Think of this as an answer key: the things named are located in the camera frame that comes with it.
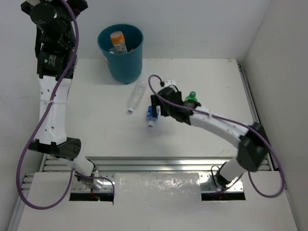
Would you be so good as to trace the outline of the clear bottle blue label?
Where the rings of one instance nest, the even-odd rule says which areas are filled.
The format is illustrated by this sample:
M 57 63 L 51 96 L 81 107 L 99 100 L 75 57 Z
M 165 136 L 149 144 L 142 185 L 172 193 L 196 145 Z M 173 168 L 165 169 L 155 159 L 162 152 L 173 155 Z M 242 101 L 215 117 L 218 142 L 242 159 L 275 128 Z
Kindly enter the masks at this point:
M 158 120 L 158 117 L 160 115 L 160 107 L 156 107 L 156 116 L 153 115 L 153 110 L 152 106 L 149 106 L 147 109 L 147 115 L 146 115 L 146 121 L 147 121 L 147 126 L 149 128 L 153 128 L 155 122 Z

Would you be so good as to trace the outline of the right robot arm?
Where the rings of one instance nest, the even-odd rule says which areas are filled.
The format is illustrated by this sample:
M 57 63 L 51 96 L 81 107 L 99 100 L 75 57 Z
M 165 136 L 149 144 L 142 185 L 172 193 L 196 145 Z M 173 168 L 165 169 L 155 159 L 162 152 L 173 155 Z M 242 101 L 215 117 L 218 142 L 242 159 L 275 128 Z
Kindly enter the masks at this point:
M 241 126 L 221 119 L 193 99 L 182 100 L 181 92 L 175 86 L 165 87 L 151 95 L 151 104 L 153 112 L 160 107 L 161 116 L 170 116 L 180 123 L 205 129 L 237 148 L 237 155 L 225 162 L 213 176 L 217 188 L 225 189 L 247 171 L 258 171 L 268 153 L 264 144 L 267 136 L 260 123 Z

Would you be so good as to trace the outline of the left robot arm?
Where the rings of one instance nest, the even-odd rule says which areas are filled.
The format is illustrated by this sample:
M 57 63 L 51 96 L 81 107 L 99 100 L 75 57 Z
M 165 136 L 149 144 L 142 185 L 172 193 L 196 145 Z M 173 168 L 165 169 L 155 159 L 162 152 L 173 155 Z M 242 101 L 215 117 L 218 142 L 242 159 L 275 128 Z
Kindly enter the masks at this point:
M 67 162 L 76 172 L 93 176 L 95 166 L 83 156 L 81 140 L 65 131 L 66 102 L 77 63 L 76 18 L 85 0 L 26 0 L 21 10 L 37 27 L 35 54 L 40 86 L 39 123 L 24 148 Z

